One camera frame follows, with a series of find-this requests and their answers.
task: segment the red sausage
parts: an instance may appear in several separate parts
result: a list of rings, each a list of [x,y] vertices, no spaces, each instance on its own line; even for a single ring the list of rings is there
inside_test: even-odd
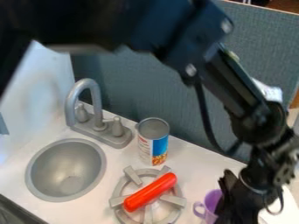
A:
[[[128,212],[132,213],[137,208],[146,205],[160,194],[171,189],[176,183],[177,176],[172,172],[166,173],[161,178],[156,179],[153,183],[145,186],[140,191],[128,196],[123,202],[123,207]]]

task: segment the sink basin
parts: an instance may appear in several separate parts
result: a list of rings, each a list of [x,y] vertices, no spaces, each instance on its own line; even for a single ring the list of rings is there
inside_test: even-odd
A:
[[[47,145],[30,161],[28,189],[52,202],[74,200],[97,186],[106,170],[102,149],[84,139],[64,139]]]

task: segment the purple cup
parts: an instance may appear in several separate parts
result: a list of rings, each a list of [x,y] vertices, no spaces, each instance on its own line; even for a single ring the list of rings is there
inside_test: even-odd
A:
[[[210,191],[205,196],[205,203],[197,201],[193,204],[193,212],[199,218],[205,220],[206,224],[214,224],[218,219],[218,215],[215,214],[216,206],[222,197],[221,190]],[[205,211],[203,213],[198,212],[197,207],[203,207]]]

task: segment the black cable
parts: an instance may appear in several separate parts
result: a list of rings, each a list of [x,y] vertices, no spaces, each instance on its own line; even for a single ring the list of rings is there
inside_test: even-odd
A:
[[[210,143],[215,148],[215,150],[217,150],[219,153],[221,153],[223,155],[227,155],[227,156],[234,155],[236,153],[236,151],[239,149],[239,147],[242,145],[243,142],[240,141],[239,139],[237,139],[228,150],[223,150],[219,146],[219,144],[218,144],[218,142],[215,138],[215,135],[212,131],[212,125],[211,125],[211,120],[210,120],[208,108],[206,106],[205,93],[204,93],[203,85],[202,85],[201,82],[198,82],[194,87],[195,87],[196,94],[197,94],[197,97],[198,97],[199,110],[200,110],[200,113],[201,113],[201,119],[202,119],[202,122],[204,124],[205,133],[206,133],[207,138],[209,139]]]

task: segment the gray wall panel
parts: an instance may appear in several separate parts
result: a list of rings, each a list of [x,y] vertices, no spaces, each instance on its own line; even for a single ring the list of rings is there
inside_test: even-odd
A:
[[[285,104],[295,92],[299,72],[299,17],[235,3],[220,3],[236,29],[226,41],[239,54],[247,71],[267,84],[281,86]],[[178,74],[148,54],[127,48],[112,54],[73,57],[77,78],[91,77],[101,85],[104,108],[135,121],[158,116],[171,126],[171,134],[211,149],[200,120],[194,90]],[[235,139],[226,112],[207,94],[212,125],[219,143]],[[243,147],[237,158],[248,158]]]

